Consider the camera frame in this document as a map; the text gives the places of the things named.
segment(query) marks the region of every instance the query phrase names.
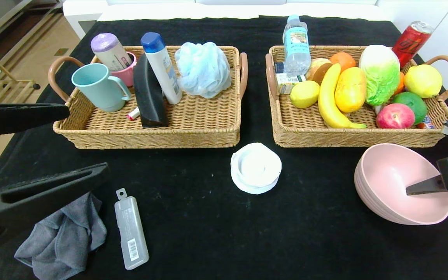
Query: red apple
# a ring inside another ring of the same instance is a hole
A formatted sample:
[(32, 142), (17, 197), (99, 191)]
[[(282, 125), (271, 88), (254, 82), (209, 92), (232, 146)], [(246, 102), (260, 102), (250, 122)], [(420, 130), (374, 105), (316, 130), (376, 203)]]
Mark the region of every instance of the red apple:
[(376, 124), (381, 129), (407, 129), (414, 124), (414, 112), (407, 105), (393, 103), (381, 109)]

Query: papaya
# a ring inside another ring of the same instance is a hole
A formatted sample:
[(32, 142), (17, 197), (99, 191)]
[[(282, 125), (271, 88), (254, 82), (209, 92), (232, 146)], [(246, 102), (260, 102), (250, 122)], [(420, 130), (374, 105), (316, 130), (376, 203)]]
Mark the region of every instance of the papaya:
[(366, 101), (366, 75), (359, 67), (350, 67), (340, 74), (334, 101), (344, 113), (359, 110)]

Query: pink bowl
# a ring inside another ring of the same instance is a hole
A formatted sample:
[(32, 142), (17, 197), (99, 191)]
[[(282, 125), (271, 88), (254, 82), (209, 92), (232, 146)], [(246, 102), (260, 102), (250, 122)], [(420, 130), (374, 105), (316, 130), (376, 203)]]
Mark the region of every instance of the pink bowl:
[(372, 202), (370, 209), (378, 208), (375, 213), (383, 218), (397, 223), (431, 225), (448, 216), (448, 192), (406, 195), (407, 186), (440, 174), (420, 154), (400, 145), (383, 143), (368, 148), (357, 166), (357, 187), (366, 191), (366, 200)]
[(386, 207), (386, 205), (382, 204), (378, 199), (373, 198), (373, 196), (368, 191), (369, 187), (364, 184), (364, 181), (361, 179), (361, 177), (362, 173), (360, 171), (356, 171), (354, 174), (355, 189), (357, 190), (357, 193), (359, 194), (361, 200), (371, 211), (376, 213), (378, 216), (397, 224), (419, 225), (418, 223), (413, 223), (400, 217), (398, 214)]

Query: blue bottle cap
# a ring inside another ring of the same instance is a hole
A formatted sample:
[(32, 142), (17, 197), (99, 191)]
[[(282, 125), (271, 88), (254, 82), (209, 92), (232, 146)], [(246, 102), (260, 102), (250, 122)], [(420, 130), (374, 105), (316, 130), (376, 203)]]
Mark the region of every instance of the blue bottle cap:
[(287, 23), (289, 23), (290, 21), (300, 21), (300, 18), (298, 17), (297, 14), (292, 14), (291, 16), (288, 16)]
[(141, 45), (145, 53), (156, 53), (165, 48), (162, 37), (155, 32), (146, 32), (141, 38)]

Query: stack of plates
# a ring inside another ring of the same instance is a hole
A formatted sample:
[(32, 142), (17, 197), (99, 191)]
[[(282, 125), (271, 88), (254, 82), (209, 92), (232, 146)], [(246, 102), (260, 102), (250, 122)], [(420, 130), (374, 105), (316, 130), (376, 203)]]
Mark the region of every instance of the stack of plates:
[(272, 189), (281, 174), (281, 160), (261, 143), (251, 143), (231, 157), (231, 178), (242, 191), (261, 194)]
[(448, 192), (407, 195), (406, 187), (439, 174), (420, 154), (384, 143), (362, 155), (354, 182), (362, 201), (382, 218), (403, 225), (431, 225), (448, 216)]

